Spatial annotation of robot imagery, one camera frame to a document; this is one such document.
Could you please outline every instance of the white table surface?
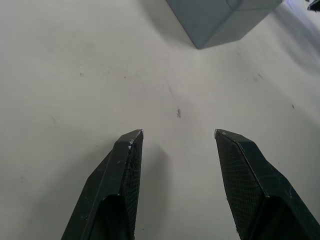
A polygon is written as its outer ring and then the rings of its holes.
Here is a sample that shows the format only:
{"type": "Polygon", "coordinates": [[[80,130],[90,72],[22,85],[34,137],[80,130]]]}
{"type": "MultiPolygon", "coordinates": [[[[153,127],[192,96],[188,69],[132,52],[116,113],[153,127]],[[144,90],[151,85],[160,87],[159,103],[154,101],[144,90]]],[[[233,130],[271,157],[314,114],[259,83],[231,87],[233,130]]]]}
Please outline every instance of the white table surface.
{"type": "Polygon", "coordinates": [[[164,0],[3,0],[0,239],[60,239],[89,174],[135,129],[137,240],[239,239],[216,128],[255,141],[320,221],[317,62],[290,48],[275,15],[197,50],[164,0]]]}

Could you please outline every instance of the gray box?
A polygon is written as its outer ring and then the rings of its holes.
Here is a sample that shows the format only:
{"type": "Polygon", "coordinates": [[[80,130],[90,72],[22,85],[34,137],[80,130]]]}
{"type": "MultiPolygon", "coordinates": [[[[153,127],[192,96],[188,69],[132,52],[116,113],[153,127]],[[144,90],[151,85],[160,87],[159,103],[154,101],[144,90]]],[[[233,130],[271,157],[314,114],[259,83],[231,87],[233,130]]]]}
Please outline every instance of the gray box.
{"type": "Polygon", "coordinates": [[[243,38],[282,0],[166,0],[198,49],[243,38]]]}

